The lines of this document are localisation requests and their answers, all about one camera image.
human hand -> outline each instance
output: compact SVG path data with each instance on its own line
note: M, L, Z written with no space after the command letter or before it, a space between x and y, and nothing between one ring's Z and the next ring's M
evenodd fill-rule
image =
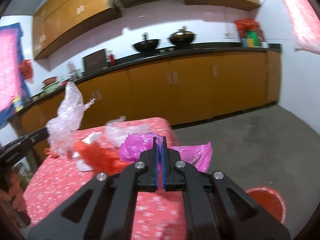
M18 212L25 211L27 207L26 202L23 199L23 190L20 187L20 182L14 172L11 172L10 182L12 183L12 185L10 186L8 193L0 189L0 199L11 201L12 198L14 198L14 200L12 201L13 208Z

purple plastic bag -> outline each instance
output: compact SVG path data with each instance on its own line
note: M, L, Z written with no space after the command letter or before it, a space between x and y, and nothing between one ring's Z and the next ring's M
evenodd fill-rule
M154 133L128 135L119 148L120 160L130 163L138 161L141 152L152 149L154 137L157 137L156 143L160 147L163 142L160 135ZM208 170L212 157L210 142L197 146L174 146L171 149L178 151L183 161L194 164L198 171L206 172Z

white plastic bag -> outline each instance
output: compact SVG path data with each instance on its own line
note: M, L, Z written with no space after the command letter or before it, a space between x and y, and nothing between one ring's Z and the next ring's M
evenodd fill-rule
M84 111L93 103L94 99L84 105L82 94L77 86L73 82L67 83L65 97L57 111L58 116L46 124L50 151L53 154L61 156L73 152L74 131L79 129Z
M121 116L119 119L106 123L105 133L116 147L120 147L129 134L149 133L150 125L148 124L128 126L124 124L124 121L125 116Z

triangular cutout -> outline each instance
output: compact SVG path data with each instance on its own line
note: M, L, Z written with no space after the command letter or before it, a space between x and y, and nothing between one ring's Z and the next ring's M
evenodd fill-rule
M75 200L70 206L68 206L64 211L62 211L62 217L74 222L79 223L81 217L87 207L89 200L93 194L93 190L89 189L84 194L82 194L77 200Z
M227 189L231 202L236 210L238 218L241 221L246 221L249 218L257 215L257 211L252 208L243 198L241 198L233 189Z

red bucket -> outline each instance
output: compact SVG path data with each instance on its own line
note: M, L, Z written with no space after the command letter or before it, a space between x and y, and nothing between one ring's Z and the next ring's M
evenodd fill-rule
M278 191L267 187L255 187L247 190L246 193L278 221L284 223L285 204Z

